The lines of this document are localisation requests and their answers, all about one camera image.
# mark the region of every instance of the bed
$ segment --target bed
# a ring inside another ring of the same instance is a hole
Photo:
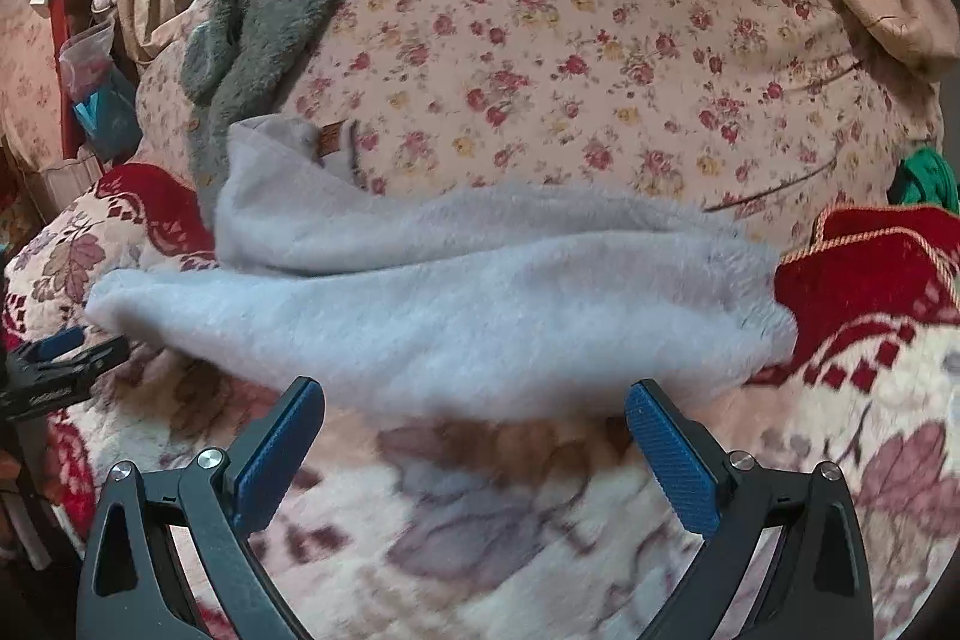
[[[204,15],[198,0],[184,36]],[[184,47],[143,76],[133,160],[8,265],[8,344],[85,322],[86,292],[109,269],[215,263],[187,162]],[[839,1],[345,0],[277,109],[321,126],[356,121],[374,193],[507,179],[629,187],[730,213],[792,251],[778,297],[800,321],[794,362],[698,417],[765,465],[841,464],[875,636],[898,636],[960,535],[947,412],[960,373],[960,223],[878,208],[896,162],[937,145],[942,119],[934,88]],[[891,258],[894,284],[882,282]],[[50,421],[78,534],[119,458],[179,466],[270,403],[254,384],[137,346],[93,399]],[[621,419],[498,425],[333,408],[253,548],[316,637],[621,638],[654,615],[698,541]],[[184,535],[179,544],[211,631],[229,637]],[[718,636],[736,634],[771,550],[765,540]]]

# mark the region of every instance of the bedding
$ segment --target bedding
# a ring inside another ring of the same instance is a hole
[[[143,76],[137,160],[192,187],[183,58]],[[627,185],[782,248],[943,135],[935,88],[838,0],[344,0],[275,109],[356,121],[374,193]]]
[[[800,327],[794,362],[697,417],[766,466],[843,467],[875,637],[892,640],[960,535],[960,444],[947,412],[960,381],[960,218],[850,207],[825,214],[817,234],[776,274]],[[212,264],[192,191],[157,167],[117,167],[8,266],[7,344],[85,323],[83,300],[109,269]],[[181,466],[205,445],[229,444],[273,400],[203,362],[137,345],[93,399],[50,420],[80,535],[115,461]],[[632,640],[695,555],[699,538],[680,528],[619,417],[493,424],[368,417],[330,403],[277,516],[253,538],[315,637]],[[176,539],[208,625],[230,637],[189,535]],[[718,637],[736,634],[772,546],[764,538]]]
[[[205,15],[200,0],[184,29]],[[144,74],[136,162],[8,265],[8,344],[83,323],[89,287],[109,269],[213,265],[186,160],[182,57],[174,42]],[[800,324],[794,362],[699,418],[766,465],[841,464],[875,636],[899,634],[960,534],[947,412],[960,229],[929,208],[833,208],[880,204],[899,158],[943,133],[935,88],[839,1],[344,0],[275,108],[321,126],[357,121],[375,194],[595,182],[728,212],[794,249],[776,278]],[[50,421],[73,524],[85,533],[119,458],[179,466],[229,443],[274,398],[136,346],[93,399]],[[208,624],[229,637],[188,535],[178,543]],[[495,425],[337,408],[253,539],[315,636],[385,640],[634,638],[698,544],[619,418]],[[766,540],[718,636],[736,634],[771,550]]]

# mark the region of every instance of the plastic bag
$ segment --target plastic bag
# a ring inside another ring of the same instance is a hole
[[[99,87],[73,109],[101,161],[136,151],[143,137],[136,122],[136,88],[116,66],[110,66]]]
[[[136,88],[114,65],[113,18],[64,42],[61,89],[101,161],[133,153],[143,136],[136,122]]]
[[[71,101],[86,100],[113,68],[113,18],[64,42],[59,53],[61,87]]]

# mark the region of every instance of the brown label tag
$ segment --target brown label tag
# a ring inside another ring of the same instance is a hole
[[[320,157],[337,152],[340,149],[340,126],[344,121],[325,125],[320,129]]]

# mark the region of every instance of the blue gripper pad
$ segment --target blue gripper pad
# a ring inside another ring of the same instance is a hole
[[[709,539],[720,524],[720,515],[716,507],[716,485],[707,468],[690,450],[664,409],[640,384],[631,386],[624,411],[634,442],[650,464],[683,528]]]
[[[323,425],[324,410],[323,389],[306,384],[237,477],[230,525],[241,538],[270,524]]]
[[[37,360],[51,362],[58,356],[79,348],[83,344],[83,326],[61,329],[54,335],[40,340],[37,345]]]

